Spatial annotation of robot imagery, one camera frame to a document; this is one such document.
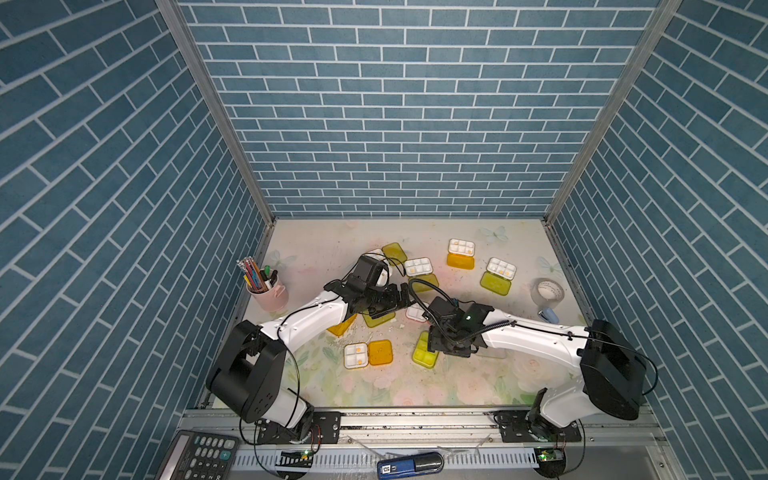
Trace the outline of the pink pillbox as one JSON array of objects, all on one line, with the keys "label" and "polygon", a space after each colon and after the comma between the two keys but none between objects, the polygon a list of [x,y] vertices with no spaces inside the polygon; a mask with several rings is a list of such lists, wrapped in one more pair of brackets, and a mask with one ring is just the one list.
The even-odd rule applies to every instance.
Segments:
[{"label": "pink pillbox", "polygon": [[416,304],[406,308],[405,316],[408,319],[414,320],[416,322],[424,323],[427,321],[427,318],[425,317],[425,310]]}]

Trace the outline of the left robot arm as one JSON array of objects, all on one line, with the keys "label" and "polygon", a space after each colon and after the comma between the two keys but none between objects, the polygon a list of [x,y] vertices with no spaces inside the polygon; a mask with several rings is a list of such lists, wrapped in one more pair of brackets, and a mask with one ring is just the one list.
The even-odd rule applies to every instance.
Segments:
[{"label": "left robot arm", "polygon": [[314,407],[282,385],[287,358],[352,315],[373,318],[415,303],[407,284],[350,287],[332,280],[306,305],[262,324],[235,325],[211,367],[206,388],[246,423],[267,420],[304,435]]}]

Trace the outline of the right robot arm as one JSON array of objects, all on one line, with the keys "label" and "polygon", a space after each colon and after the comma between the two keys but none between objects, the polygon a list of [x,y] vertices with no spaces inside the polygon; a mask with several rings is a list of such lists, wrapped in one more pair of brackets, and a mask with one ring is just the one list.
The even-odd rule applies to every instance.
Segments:
[{"label": "right robot arm", "polygon": [[431,352],[469,358],[483,348],[506,349],[566,369],[569,378],[540,388],[524,417],[527,434],[538,441],[565,439],[576,421],[597,413],[639,417],[648,361],[608,322],[553,325],[477,302],[462,309],[442,297],[424,307],[423,317]]}]

